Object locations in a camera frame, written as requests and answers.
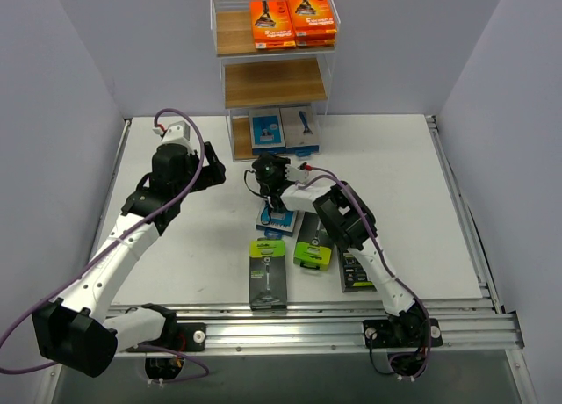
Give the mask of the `blue Harry's box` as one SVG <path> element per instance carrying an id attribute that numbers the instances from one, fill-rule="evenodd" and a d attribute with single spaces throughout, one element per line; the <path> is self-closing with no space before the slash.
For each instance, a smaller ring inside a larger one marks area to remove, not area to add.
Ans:
<path id="1" fill-rule="evenodd" d="M 256 216 L 256 228 L 264 232 L 293 237 L 296 220 L 297 214 L 295 212 L 276 213 L 268 202 L 263 200 Z"/>
<path id="2" fill-rule="evenodd" d="M 250 109 L 249 127 L 251 150 L 254 155 L 262 152 L 285 152 L 285 135 L 280 110 L 277 107 Z"/>

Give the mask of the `grey blue razor box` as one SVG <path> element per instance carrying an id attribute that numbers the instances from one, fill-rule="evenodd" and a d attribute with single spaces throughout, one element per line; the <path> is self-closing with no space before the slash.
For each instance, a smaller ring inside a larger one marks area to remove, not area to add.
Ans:
<path id="1" fill-rule="evenodd" d="M 320 152 L 320 131 L 310 105 L 280 109 L 285 152 L 307 156 Z"/>

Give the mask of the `black green razor box front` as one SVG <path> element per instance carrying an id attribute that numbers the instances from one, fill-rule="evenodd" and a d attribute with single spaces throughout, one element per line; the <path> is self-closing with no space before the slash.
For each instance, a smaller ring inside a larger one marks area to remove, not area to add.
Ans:
<path id="1" fill-rule="evenodd" d="M 252 311 L 287 308 L 285 243 L 259 239 L 249 245 L 249 306 Z"/>

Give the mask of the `black green razor box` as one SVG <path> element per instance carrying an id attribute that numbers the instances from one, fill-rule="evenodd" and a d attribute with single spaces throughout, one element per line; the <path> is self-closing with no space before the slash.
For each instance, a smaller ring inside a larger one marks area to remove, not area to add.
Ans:
<path id="1" fill-rule="evenodd" d="M 249 245 L 249 306 L 252 311 L 287 308 L 285 243 L 259 239 Z"/>
<path id="2" fill-rule="evenodd" d="M 311 271 L 326 271 L 331 261 L 333 241 L 315 213 L 304 213 L 293 253 L 293 263 Z"/>

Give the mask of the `black box with face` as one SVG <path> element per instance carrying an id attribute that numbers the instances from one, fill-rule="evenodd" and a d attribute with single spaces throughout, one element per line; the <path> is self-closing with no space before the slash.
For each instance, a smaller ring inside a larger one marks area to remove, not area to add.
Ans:
<path id="1" fill-rule="evenodd" d="M 343 293 L 376 291 L 362 265 L 347 250 L 338 250 L 338 267 Z"/>

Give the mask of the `large orange Fusion5 razor box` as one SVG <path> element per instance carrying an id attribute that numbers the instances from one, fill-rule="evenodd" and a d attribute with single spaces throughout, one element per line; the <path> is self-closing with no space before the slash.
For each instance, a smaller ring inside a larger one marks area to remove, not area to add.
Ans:
<path id="1" fill-rule="evenodd" d="M 249 10 L 256 50 L 296 47 L 286 0 L 253 0 L 249 3 Z"/>

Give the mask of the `narrow orange Fusion5 razor box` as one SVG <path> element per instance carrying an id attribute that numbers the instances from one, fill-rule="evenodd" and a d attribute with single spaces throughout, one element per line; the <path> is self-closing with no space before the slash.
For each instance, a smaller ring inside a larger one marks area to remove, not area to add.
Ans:
<path id="1" fill-rule="evenodd" d="M 337 34 L 337 23 L 329 0 L 287 0 L 297 37 L 323 37 Z"/>

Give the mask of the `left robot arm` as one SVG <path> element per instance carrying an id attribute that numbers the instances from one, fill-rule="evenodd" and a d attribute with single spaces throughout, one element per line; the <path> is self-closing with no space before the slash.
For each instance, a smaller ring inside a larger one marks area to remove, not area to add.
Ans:
<path id="1" fill-rule="evenodd" d="M 183 348 L 177 315 L 145 304 L 109 317 L 113 299 L 141 256 L 163 235 L 180 212 L 178 194 L 223 184 L 226 168 L 210 142 L 206 165 L 186 146 L 161 144 L 152 170 L 128 196 L 114 227 L 93 259 L 93 266 L 54 300 L 32 312 L 41 356 L 92 378 L 103 373 L 116 353 L 146 343 L 156 350 Z"/>

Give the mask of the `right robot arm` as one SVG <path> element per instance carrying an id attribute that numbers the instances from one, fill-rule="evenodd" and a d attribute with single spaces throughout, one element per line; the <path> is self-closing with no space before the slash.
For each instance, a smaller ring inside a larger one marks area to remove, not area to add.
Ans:
<path id="1" fill-rule="evenodd" d="M 361 264 L 373 283 L 385 312 L 390 334 L 399 344 L 417 339 L 430 327 L 429 313 L 421 299 L 391 266 L 378 241 L 376 218 L 351 186 L 335 173 L 271 153 L 262 153 L 251 164 L 259 195 L 276 212 L 316 214 L 331 241 Z"/>

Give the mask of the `orange razor box on shelf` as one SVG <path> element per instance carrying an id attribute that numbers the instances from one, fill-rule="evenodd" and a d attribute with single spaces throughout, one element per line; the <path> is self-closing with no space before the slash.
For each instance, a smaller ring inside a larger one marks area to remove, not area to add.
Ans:
<path id="1" fill-rule="evenodd" d="M 335 33 L 327 33 L 311 36 L 297 36 L 295 43 L 298 47 L 316 48 L 316 47 L 332 47 L 336 44 L 337 35 Z"/>

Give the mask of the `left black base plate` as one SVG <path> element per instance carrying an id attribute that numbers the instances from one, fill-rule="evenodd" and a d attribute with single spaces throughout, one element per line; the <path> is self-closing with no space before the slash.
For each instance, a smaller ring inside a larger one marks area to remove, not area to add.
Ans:
<path id="1" fill-rule="evenodd" d="M 202 352 L 205 350 L 206 325 L 201 322 L 180 323 L 174 347 L 182 352 Z"/>

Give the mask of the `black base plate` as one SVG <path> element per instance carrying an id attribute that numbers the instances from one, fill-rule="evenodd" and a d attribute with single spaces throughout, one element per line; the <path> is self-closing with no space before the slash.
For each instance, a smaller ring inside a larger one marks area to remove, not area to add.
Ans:
<path id="1" fill-rule="evenodd" d="M 413 318 L 400 321 L 398 318 L 364 320 L 364 343 L 373 349 L 405 349 L 425 347 L 427 321 Z"/>
<path id="2" fill-rule="evenodd" d="M 174 347 L 182 352 L 202 352 L 205 350 L 206 325 L 201 322 L 180 323 Z"/>

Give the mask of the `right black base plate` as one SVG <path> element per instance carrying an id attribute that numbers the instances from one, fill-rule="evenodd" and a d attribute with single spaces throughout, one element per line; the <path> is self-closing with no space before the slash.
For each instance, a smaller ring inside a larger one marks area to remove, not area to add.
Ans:
<path id="1" fill-rule="evenodd" d="M 405 349 L 425 347 L 427 321 L 413 318 L 400 321 L 398 318 L 364 320 L 364 343 L 373 349 Z"/>

